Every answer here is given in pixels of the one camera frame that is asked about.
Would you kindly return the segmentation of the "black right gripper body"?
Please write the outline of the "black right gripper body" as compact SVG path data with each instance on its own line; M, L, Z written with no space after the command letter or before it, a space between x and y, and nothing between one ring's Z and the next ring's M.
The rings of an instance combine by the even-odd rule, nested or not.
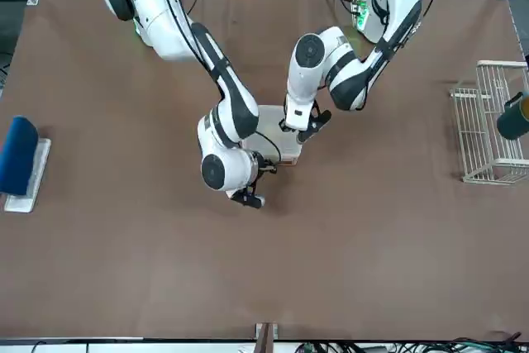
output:
M252 153L252 156L257 164L257 174L262 175L264 172L268 170L269 161L262 156L261 153L254 151Z

